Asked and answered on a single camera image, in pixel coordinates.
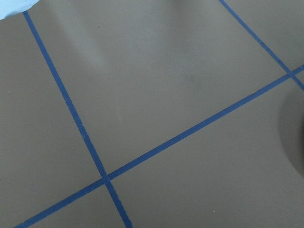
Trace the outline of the light blue cloth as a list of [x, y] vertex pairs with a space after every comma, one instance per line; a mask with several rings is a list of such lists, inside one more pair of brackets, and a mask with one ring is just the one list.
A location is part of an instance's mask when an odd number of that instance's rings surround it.
[[0, 0], [0, 19], [23, 13], [38, 2], [39, 0]]

